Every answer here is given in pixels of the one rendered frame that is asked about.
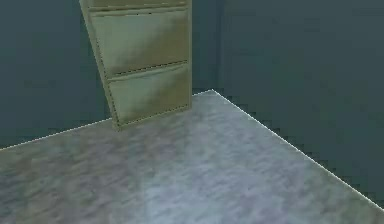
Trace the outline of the olive green chest of drawers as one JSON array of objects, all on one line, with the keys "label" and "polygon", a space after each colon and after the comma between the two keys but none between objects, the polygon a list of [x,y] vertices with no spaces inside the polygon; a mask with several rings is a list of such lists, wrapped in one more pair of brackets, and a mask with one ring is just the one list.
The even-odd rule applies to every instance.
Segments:
[{"label": "olive green chest of drawers", "polygon": [[192,104],[192,0],[78,0],[115,129]]}]

